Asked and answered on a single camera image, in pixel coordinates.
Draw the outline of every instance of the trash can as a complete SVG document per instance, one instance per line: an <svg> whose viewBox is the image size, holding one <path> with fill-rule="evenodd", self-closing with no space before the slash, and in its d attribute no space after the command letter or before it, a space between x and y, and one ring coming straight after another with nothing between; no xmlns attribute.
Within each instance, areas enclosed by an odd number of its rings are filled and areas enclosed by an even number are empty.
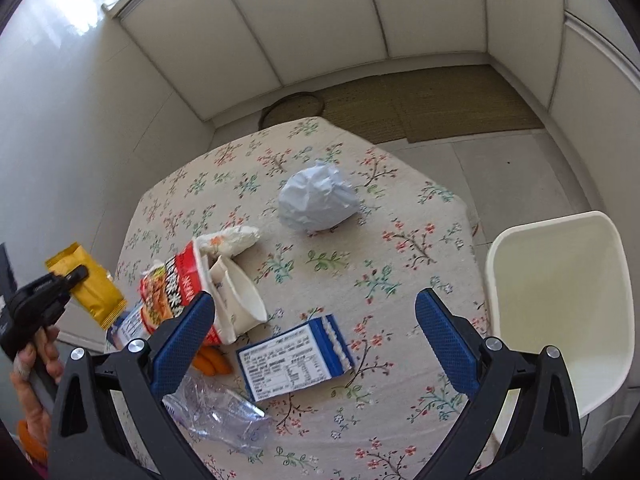
<svg viewBox="0 0 640 480"><path fill-rule="evenodd" d="M634 308L620 235L590 211L512 227L486 260L492 335L509 348L562 352L578 415L622 386L634 354ZM512 391L494 429L501 442L517 400Z"/></svg>

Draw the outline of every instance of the floor mat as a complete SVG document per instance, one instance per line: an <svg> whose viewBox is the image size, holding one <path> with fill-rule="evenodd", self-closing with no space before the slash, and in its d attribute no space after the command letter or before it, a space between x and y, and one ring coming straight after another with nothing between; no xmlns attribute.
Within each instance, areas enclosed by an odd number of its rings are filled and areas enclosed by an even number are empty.
<svg viewBox="0 0 640 480"><path fill-rule="evenodd" d="M489 65L371 76L316 93L325 100L325 119L374 144L543 128ZM317 106L309 97L285 102L269 113L264 127L312 115Z"/></svg>

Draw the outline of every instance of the floral pattern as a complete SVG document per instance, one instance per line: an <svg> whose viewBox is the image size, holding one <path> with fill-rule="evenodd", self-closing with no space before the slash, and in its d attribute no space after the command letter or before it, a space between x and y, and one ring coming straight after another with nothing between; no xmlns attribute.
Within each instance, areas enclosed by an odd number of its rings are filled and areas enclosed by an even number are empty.
<svg viewBox="0 0 640 480"><path fill-rule="evenodd" d="M278 194L315 160L339 164L360 211L308 237L280 224ZM416 324L416 293L434 288L453 314L483 335L489 330L478 268L466 252L472 234L465 205L383 150L307 118L220 146L146 192L114 280L133 304L153 260L167 259L194 236L237 225L260 229L258 243L235 261L270 315L223 348L236 370L237 348L323 314L334 314L354 366L262 402L274 422L259 452L244 455L184 432L188 443L221 480L413 478L465 403ZM237 373L220 380L246 394ZM124 400L116 405L136 455L152 466ZM490 443L478 463L490 463L494 453Z"/></svg>

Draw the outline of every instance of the tablecloth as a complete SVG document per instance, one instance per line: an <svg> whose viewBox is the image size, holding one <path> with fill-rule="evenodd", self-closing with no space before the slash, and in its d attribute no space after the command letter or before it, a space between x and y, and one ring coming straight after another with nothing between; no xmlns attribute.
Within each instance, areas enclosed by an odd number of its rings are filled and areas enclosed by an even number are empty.
<svg viewBox="0 0 640 480"><path fill-rule="evenodd" d="M338 165L360 198L360 211L307 235L278 222L277 196L315 159ZM260 403L274 420L261 452L246 456L183 432L188 442L222 480L413 478L466 402L416 323L416 294L433 287L452 313L482 334L487 330L465 204L321 118L279 124L196 158L149 190L131 220L116 284L136 301L140 272L153 260L168 258L191 237L240 224L261 229L260 241L235 260L270 315L266 325L225 348L236 370L237 348L328 313L356 366L343 377ZM224 380L244 390L239 376ZM135 433L121 399L118 406L127 434ZM150 465L142 443L130 438ZM488 445L476 467L494 452Z"/></svg>

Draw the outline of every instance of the gold snack package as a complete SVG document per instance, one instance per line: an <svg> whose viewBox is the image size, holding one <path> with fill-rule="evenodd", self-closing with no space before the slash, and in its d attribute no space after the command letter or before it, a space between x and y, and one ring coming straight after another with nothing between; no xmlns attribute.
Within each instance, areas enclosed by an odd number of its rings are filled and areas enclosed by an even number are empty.
<svg viewBox="0 0 640 480"><path fill-rule="evenodd" d="M78 265L89 270L89 276L71 289L71 294L91 314L103 330L107 330L120 315L127 301L113 285L104 270L82 245L71 244L46 261L49 272L65 276Z"/></svg>

